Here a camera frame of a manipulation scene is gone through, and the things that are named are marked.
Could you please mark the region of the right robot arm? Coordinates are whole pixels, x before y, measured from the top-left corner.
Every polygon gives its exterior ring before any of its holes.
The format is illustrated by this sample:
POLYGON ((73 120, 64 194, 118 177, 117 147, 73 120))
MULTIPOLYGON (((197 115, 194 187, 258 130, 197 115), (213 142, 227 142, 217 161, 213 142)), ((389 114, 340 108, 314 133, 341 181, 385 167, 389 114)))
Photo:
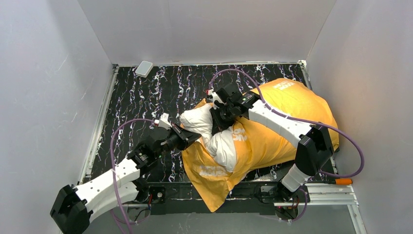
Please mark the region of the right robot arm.
POLYGON ((287 196, 295 193, 308 179, 315 176, 334 153, 328 128, 320 122, 290 117, 264 101, 261 92, 242 94, 232 84, 218 91, 207 90, 213 133, 229 127, 237 117, 259 123, 286 139, 294 148, 294 165, 280 180, 277 192, 287 196))

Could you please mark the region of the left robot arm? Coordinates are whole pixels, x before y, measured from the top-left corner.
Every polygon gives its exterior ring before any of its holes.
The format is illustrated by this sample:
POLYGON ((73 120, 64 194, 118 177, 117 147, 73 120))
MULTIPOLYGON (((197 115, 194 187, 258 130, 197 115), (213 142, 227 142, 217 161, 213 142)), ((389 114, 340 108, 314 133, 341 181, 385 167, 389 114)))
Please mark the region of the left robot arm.
POLYGON ((201 138, 168 121, 164 113, 155 128, 121 162, 80 185, 66 185, 57 194, 50 216, 63 234, 82 234, 103 213, 134 200, 149 204, 156 196, 143 175, 174 149, 183 151, 201 138))

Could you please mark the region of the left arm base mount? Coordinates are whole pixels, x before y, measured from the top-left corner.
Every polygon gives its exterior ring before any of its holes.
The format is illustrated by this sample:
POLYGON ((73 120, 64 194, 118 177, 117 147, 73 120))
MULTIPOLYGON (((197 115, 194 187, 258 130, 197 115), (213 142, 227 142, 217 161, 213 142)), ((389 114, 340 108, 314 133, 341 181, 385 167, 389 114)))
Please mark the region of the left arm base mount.
POLYGON ((163 204, 166 201, 166 188, 158 184, 148 183, 144 178, 132 181, 137 191, 134 202, 141 204, 163 204))

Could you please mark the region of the white pillow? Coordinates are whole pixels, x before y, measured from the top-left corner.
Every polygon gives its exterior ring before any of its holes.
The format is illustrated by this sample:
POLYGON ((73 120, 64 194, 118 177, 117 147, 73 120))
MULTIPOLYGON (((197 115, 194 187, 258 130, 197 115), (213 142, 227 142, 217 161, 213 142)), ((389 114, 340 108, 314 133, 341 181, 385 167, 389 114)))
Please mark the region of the white pillow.
POLYGON ((232 173, 237 163, 232 127, 214 134, 210 112, 213 109, 211 104, 206 103, 201 107, 186 110, 180 114, 180 122, 184 129, 201 134, 202 142, 209 155, 227 172, 232 173))

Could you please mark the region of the yellow and blue pillowcase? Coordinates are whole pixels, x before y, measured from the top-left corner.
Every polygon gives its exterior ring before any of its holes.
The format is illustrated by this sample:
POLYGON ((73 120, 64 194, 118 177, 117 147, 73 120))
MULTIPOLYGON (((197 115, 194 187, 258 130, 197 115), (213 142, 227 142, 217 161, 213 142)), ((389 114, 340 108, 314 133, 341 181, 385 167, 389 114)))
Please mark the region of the yellow and blue pillowcase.
MULTIPOLYGON (((328 103, 301 82, 278 78, 254 92, 262 92, 267 103, 293 117, 338 126, 328 103)), ((294 160, 296 155, 296 149, 286 139, 259 123, 242 117, 231 127, 237 155, 232 173, 214 161, 202 137, 182 152, 185 172, 211 212, 223 205, 247 173, 294 160)))

